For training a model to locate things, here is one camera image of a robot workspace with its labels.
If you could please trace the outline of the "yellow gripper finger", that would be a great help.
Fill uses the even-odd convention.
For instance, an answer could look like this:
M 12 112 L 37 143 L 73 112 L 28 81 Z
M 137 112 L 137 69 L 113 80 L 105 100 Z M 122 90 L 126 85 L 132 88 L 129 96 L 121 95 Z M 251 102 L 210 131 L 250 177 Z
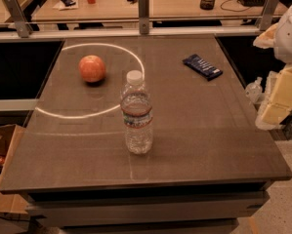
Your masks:
M 253 42 L 253 45 L 261 49 L 272 48 L 277 26 L 278 23 L 275 23 L 271 25 L 266 31 L 257 36 Z
M 292 64 L 286 64 L 268 78 L 266 93 L 255 125 L 260 130 L 272 130 L 292 111 Z

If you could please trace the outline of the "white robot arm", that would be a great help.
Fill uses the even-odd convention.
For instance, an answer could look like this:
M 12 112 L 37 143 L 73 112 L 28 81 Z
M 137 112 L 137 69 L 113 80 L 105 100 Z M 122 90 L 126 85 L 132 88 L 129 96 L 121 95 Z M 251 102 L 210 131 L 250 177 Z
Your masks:
M 273 48 L 275 58 L 285 63 L 273 83 L 267 80 L 265 98 L 255 121 L 259 129 L 271 130 L 292 111 L 292 5 L 278 23 L 254 40 L 253 45 L 262 49 Z

